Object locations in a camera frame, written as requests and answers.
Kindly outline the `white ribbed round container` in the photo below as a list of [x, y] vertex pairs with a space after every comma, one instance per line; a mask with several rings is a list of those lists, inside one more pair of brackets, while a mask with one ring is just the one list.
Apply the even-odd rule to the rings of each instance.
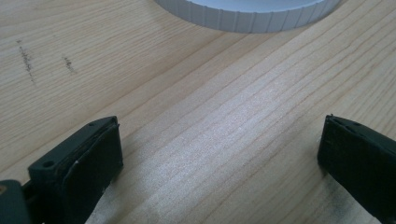
[[341, 0], [154, 0], [182, 20], [226, 32], [295, 29], [329, 15]]

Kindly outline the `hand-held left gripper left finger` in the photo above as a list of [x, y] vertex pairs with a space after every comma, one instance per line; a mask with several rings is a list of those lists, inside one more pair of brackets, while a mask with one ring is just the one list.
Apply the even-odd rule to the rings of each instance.
[[118, 119], [85, 125], [28, 167], [34, 224], [84, 224], [122, 168]]

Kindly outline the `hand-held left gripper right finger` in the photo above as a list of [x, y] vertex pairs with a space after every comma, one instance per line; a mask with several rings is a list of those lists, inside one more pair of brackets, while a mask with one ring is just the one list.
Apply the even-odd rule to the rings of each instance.
[[324, 121], [318, 164], [382, 224], [396, 224], [396, 141], [330, 115]]

